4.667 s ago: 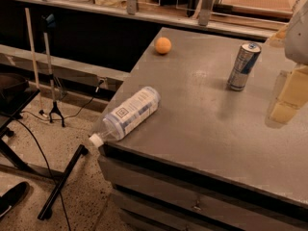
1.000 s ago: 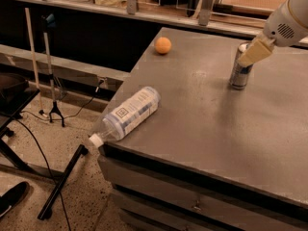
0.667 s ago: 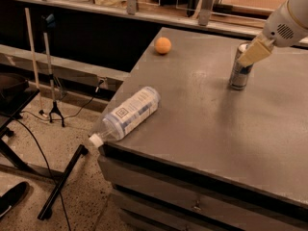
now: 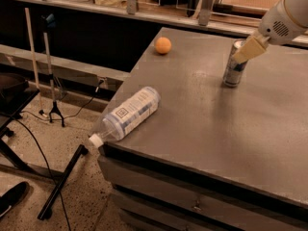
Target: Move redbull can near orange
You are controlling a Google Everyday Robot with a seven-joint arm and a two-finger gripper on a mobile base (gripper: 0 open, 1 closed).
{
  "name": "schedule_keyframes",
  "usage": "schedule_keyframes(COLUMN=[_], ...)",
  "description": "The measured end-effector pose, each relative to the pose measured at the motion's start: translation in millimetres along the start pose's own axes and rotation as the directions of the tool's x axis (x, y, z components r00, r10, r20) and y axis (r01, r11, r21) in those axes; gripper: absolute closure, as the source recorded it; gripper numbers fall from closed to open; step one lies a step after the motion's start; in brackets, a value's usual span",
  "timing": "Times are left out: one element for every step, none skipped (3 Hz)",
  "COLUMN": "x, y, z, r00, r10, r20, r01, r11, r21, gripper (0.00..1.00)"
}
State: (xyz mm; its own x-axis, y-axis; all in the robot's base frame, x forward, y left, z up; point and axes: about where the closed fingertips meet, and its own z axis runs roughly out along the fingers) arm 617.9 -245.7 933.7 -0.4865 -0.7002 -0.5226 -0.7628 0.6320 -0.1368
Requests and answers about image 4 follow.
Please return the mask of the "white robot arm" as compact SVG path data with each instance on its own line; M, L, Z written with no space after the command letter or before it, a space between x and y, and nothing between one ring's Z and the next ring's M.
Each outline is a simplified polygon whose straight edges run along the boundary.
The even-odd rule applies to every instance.
M244 63L264 54L267 47L290 43L308 30L308 0L280 0L263 16L255 30L232 56Z

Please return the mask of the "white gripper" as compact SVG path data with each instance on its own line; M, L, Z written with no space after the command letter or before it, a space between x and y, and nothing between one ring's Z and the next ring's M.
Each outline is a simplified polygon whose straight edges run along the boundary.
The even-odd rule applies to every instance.
M242 64L264 54L270 44L290 43L305 32L305 4L279 1L263 16L258 28L261 36L250 36L232 56Z

